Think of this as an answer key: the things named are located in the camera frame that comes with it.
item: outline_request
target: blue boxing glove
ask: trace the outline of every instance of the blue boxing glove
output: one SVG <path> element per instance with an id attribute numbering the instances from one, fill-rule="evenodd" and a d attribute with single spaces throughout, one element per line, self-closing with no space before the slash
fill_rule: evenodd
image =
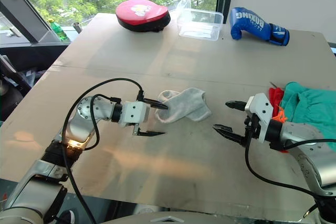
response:
<path id="1" fill-rule="evenodd" d="M 289 41 L 288 30 L 271 23 L 266 23 L 257 14 L 243 7 L 232 8 L 230 24 L 232 39 L 241 39 L 241 30 L 245 30 L 277 45 L 286 46 Z"/>

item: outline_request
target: clear plastic container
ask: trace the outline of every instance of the clear plastic container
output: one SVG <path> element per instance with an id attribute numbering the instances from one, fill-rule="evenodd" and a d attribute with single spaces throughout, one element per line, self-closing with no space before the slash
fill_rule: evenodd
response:
<path id="1" fill-rule="evenodd" d="M 177 18 L 178 35 L 196 39 L 218 40 L 223 20 L 222 13 L 186 8 Z"/>

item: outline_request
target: green cloth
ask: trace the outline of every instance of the green cloth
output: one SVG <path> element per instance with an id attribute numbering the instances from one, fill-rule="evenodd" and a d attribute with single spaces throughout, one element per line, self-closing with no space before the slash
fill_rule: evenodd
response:
<path id="1" fill-rule="evenodd" d="M 280 105 L 288 121 L 308 123 L 324 138 L 336 139 L 336 91 L 308 89 L 297 82 L 286 85 Z M 328 143 L 336 151 L 336 143 Z"/>

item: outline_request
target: table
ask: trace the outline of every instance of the table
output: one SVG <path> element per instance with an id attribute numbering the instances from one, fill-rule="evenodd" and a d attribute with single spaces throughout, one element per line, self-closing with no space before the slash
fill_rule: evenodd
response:
<path id="1" fill-rule="evenodd" d="M 299 220 L 313 200 L 256 179 L 245 166 L 244 149 L 211 126 L 221 123 L 243 134 L 245 114 L 224 103 L 267 93 L 269 81 L 336 89 L 334 55 L 319 33 L 291 30 L 289 45 L 279 47 L 245 34 L 234 41 L 228 32 L 225 25 L 218 41 L 181 38 L 172 20 L 163 32 L 136 34 L 120 27 L 114 15 L 98 14 L 0 128 L 0 177 L 19 181 L 58 132 L 73 101 L 100 81 L 132 78 L 154 99 L 165 89 L 197 87 L 206 91 L 213 113 L 202 122 L 184 118 L 164 125 L 151 111 L 141 128 L 167 133 L 152 138 L 99 123 L 100 145 L 82 154 L 73 168 L 81 192 L 231 216 Z M 132 101 L 137 89 L 120 82 L 98 92 Z M 267 144 L 253 141 L 251 165 L 270 179 L 307 187 L 296 161 Z"/>

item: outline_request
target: metal robot arm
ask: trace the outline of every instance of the metal robot arm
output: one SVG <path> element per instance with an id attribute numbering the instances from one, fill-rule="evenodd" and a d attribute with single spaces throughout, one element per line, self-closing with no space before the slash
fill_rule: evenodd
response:
<path id="1" fill-rule="evenodd" d="M 71 167 L 90 142 L 95 131 L 91 120 L 92 97 L 83 98 L 66 129 L 66 155 Z M 160 102 L 144 99 L 126 102 L 111 98 L 110 101 L 95 97 L 93 110 L 95 121 L 117 122 L 121 127 L 134 126 L 133 135 L 155 136 L 162 132 L 141 132 L 139 124 L 148 118 L 150 107 L 168 109 Z M 0 213 L 0 223 L 49 223 L 63 202 L 67 189 L 60 183 L 68 179 L 62 155 L 60 132 L 45 150 L 41 159 L 35 161 L 8 198 L 5 210 Z"/>
<path id="2" fill-rule="evenodd" d="M 272 119 L 273 107 L 265 94 L 256 94 L 248 102 L 230 101 L 226 105 L 245 111 L 245 136 L 233 133 L 231 127 L 221 124 L 213 128 L 223 137 L 246 146 L 251 138 L 259 142 L 269 142 L 270 148 L 286 150 L 290 144 L 323 139 L 321 132 L 305 123 L 285 122 L 282 124 Z M 336 223 L 336 152 L 327 143 L 307 143 L 288 149 L 297 160 L 303 176 L 315 198 L 322 223 Z"/>

